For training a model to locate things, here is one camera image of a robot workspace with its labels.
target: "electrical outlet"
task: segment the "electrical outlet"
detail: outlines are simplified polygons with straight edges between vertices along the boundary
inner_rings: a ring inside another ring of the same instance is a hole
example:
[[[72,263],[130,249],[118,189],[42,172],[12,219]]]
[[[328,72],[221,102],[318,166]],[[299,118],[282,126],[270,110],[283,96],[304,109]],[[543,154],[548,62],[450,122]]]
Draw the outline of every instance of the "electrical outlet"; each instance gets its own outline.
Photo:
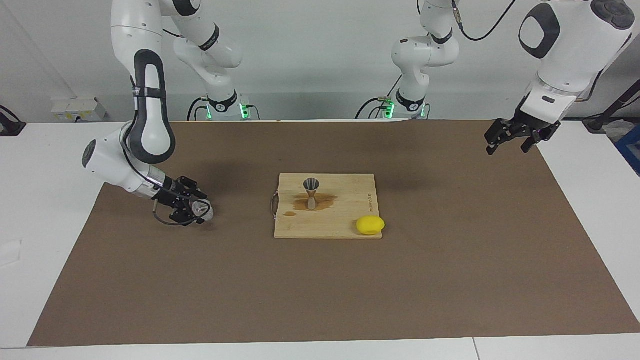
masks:
[[[107,113],[96,98],[56,101],[51,112],[61,122],[100,122]]]

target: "lemon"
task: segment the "lemon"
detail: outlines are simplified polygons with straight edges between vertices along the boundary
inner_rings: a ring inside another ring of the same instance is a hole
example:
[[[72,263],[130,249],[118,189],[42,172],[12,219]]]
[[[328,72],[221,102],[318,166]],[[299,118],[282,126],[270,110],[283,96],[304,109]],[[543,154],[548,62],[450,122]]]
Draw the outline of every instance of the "lemon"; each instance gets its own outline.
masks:
[[[375,235],[385,228],[385,221],[380,217],[361,217],[356,222],[356,228],[363,235]]]

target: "metal jigger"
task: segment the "metal jigger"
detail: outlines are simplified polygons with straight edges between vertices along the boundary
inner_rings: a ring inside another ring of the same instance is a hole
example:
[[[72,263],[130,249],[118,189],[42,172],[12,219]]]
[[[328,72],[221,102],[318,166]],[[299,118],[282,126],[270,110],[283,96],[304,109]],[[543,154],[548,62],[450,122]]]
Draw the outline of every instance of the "metal jigger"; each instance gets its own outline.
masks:
[[[320,187],[320,182],[313,177],[305,180],[305,190],[309,195],[309,200],[307,200],[307,209],[314,210],[316,208],[316,191]]]

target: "white robotic arm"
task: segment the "white robotic arm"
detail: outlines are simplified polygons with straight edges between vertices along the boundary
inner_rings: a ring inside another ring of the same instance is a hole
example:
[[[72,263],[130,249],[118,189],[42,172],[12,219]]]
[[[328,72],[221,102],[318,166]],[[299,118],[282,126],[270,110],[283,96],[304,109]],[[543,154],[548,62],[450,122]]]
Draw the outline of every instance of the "white robotic arm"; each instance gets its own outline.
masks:
[[[460,52],[453,37],[454,15],[451,0],[425,0],[420,16],[426,37],[410,37],[397,41],[392,59],[402,71],[396,101],[396,113],[415,118],[424,107],[429,87],[427,67],[441,67],[456,61]]]
[[[227,71],[240,66],[243,50],[225,36],[217,24],[208,20],[212,16],[210,1],[202,3],[193,15],[172,16],[183,36],[175,39],[173,50],[200,76],[207,91],[207,102],[217,116],[243,119],[246,114],[241,95]]]
[[[209,20],[210,5],[211,0],[113,0],[111,9],[113,49],[131,74],[136,116],[118,131],[92,141],[83,166],[109,184],[154,200],[156,206],[171,207],[173,223],[161,220],[154,207],[156,218],[168,225],[202,224],[213,212],[195,181],[173,180],[149,165],[167,160],[175,149],[166,109],[161,18],[172,17],[182,31],[186,39],[178,39],[176,49],[206,81],[211,101],[233,105],[237,96],[224,69],[237,67],[242,52],[220,37],[219,27]],[[220,79],[206,71],[210,66]]]
[[[516,137],[528,138],[524,152],[551,139],[578,96],[631,39],[634,23],[624,0],[562,0],[534,7],[519,37],[542,63],[514,117],[497,119],[485,134],[489,155]]]

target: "green led light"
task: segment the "green led light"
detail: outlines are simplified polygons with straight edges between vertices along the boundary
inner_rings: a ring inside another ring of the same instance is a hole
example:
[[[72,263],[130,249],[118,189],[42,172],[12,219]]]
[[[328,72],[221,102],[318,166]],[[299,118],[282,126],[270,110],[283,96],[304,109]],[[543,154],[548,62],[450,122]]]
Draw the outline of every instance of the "green led light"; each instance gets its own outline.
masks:
[[[394,104],[393,102],[390,102],[390,104],[387,106],[387,109],[385,110],[385,118],[387,119],[393,118],[395,110],[396,110],[396,104]]]
[[[249,110],[246,109],[245,105],[240,104],[240,114],[242,115],[243,120],[249,117],[250,113]]]

